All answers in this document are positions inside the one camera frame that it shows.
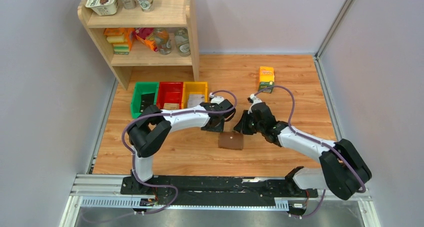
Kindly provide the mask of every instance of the green bin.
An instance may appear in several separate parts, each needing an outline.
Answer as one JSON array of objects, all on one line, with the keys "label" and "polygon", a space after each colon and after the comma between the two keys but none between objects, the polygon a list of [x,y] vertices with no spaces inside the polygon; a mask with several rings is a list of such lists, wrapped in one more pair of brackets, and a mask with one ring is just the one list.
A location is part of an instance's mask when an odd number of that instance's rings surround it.
[{"label": "green bin", "polygon": [[131,101],[132,118],[138,118],[150,105],[156,105],[158,97],[159,82],[137,82]]}]

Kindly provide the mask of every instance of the gray wall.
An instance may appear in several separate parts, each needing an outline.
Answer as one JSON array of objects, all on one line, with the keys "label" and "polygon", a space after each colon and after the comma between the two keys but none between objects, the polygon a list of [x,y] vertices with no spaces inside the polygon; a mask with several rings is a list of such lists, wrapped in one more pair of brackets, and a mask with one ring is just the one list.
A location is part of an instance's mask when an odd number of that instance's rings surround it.
[{"label": "gray wall", "polygon": [[113,75],[79,2],[0,0],[0,226],[57,226],[88,167]]},{"label": "gray wall", "polygon": [[423,10],[423,0],[356,0],[322,57],[384,227],[424,222]]},{"label": "gray wall", "polygon": [[345,0],[196,0],[202,53],[314,53]]}]

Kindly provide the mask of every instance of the black and white robotic arm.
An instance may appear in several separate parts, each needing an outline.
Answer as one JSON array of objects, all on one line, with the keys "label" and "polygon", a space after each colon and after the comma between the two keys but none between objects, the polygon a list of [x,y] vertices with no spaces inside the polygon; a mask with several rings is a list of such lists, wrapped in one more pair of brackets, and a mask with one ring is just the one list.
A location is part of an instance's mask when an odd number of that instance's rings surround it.
[{"label": "black and white robotic arm", "polygon": [[[227,99],[210,97],[209,103],[201,103],[193,108],[160,110],[155,105],[149,106],[143,115],[161,113],[161,116],[137,121],[127,130],[136,153],[134,168],[140,180],[146,181],[153,176],[153,155],[169,133],[193,127],[210,131],[234,115],[236,110]],[[340,199],[347,200],[371,178],[370,170],[350,141],[342,139],[334,142],[304,133],[287,122],[277,121],[266,103],[256,96],[251,95],[249,101],[252,105],[249,110],[243,111],[241,120],[234,127],[235,131],[244,135],[261,133],[266,141],[295,150],[321,164],[321,169],[298,167],[291,172],[298,188],[328,188]]]}]

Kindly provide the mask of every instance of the wooden tabletop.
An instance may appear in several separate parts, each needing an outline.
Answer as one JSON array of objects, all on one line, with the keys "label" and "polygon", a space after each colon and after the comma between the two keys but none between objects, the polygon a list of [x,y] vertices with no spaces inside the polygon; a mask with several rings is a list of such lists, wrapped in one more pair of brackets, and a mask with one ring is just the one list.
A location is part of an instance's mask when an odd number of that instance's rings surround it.
[{"label": "wooden tabletop", "polygon": [[[225,123],[232,131],[243,110],[251,105],[247,97],[258,89],[259,67],[275,70],[275,84],[289,88],[296,108],[292,124],[319,138],[335,140],[333,126],[315,65],[310,55],[201,55],[200,81],[209,92],[229,90],[238,98],[234,118]],[[93,174],[125,174],[131,169],[131,154],[121,143],[121,133],[132,120],[130,103],[135,82],[193,81],[191,66],[134,67],[128,90],[117,87]],[[233,101],[228,94],[222,96]],[[277,120],[287,121],[292,101],[282,89],[261,93]],[[320,165],[303,154],[268,143],[260,134],[245,135],[243,150],[218,148],[219,134],[191,128],[168,135],[154,155],[155,175],[283,177],[297,166]]]}]

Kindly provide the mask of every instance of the shelf board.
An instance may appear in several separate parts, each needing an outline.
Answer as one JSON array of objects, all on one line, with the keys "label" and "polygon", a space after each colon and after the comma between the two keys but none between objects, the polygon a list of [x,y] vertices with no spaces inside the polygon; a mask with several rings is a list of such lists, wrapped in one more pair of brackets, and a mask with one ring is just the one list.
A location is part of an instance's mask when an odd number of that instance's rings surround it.
[{"label": "shelf board", "polygon": [[116,14],[99,16],[94,11],[88,20],[89,28],[130,27],[185,27],[186,0],[153,0],[154,10],[143,12],[139,6],[124,9],[119,6]]},{"label": "shelf board", "polygon": [[191,55],[183,57],[178,54],[174,35],[170,34],[172,51],[167,55],[150,50],[138,40],[134,40],[128,55],[114,54],[112,66],[191,66]]}]

